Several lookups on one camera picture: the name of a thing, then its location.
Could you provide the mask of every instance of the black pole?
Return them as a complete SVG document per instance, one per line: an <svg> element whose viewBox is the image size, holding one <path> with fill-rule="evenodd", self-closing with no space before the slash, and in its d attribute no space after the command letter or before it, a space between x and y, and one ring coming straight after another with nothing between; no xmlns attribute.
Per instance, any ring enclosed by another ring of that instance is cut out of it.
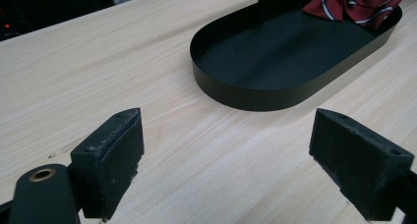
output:
<svg viewBox="0 0 417 224"><path fill-rule="evenodd" d="M258 18L258 23L260 25L264 23L266 12L267 12L267 0L258 0L257 18Z"/></svg>

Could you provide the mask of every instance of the wooden table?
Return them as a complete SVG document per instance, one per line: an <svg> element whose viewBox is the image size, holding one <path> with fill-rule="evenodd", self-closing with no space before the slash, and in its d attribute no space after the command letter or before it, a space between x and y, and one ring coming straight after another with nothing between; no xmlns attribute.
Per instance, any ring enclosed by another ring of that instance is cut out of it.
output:
<svg viewBox="0 0 417 224"><path fill-rule="evenodd" d="M417 154L416 0L383 48L266 113L206 96L189 54L197 30L255 2L134 0L0 42L0 202L26 171L68 165L108 117L141 107L146 154L109 223L367 223L308 154L314 115L346 114Z"/></svg>

